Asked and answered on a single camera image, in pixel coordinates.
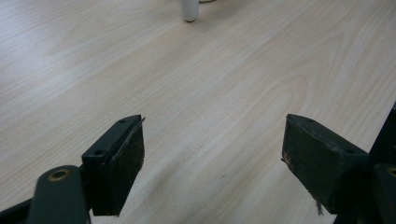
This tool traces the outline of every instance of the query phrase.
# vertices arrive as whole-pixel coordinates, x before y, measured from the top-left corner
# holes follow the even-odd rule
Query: screw hole
[[[105,154],[105,152],[103,150],[97,150],[93,154],[95,154],[96,156],[102,156],[103,154]]]
[[[55,182],[67,178],[70,174],[68,170],[57,170],[49,175],[49,181]]]
[[[388,172],[393,175],[394,177],[396,177],[396,168],[389,168]]]
[[[353,149],[347,148],[347,149],[346,149],[346,153],[354,154],[355,151],[354,151]]]

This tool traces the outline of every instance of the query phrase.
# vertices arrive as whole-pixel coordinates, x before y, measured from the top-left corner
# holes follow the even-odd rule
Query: white bottle
[[[181,15],[185,21],[198,18],[199,0],[181,0]]]

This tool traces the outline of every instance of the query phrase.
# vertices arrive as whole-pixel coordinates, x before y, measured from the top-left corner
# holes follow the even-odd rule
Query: white cylindrical object
[[[185,21],[198,18],[199,0],[181,0],[181,15]]]

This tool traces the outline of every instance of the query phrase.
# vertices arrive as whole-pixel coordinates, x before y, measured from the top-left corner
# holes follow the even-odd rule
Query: wooden table
[[[118,119],[146,158],[119,218],[332,223],[280,161],[288,113],[369,150],[396,99],[396,1],[0,2],[0,210]]]

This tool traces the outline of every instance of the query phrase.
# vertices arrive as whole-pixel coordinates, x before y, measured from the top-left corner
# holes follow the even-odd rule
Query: black plastic part
[[[396,110],[392,109],[370,150],[370,165],[396,164]]]
[[[396,165],[377,164],[373,177],[373,193],[384,224],[396,220]]]
[[[60,166],[38,178],[27,223],[91,223],[76,166]]]
[[[368,154],[312,119],[288,115],[282,157],[317,202],[349,214]]]
[[[2,224],[24,224],[29,214],[31,199],[18,203],[0,213],[0,223]]]
[[[143,165],[142,118],[116,122],[83,155],[87,199],[95,216],[118,216]]]

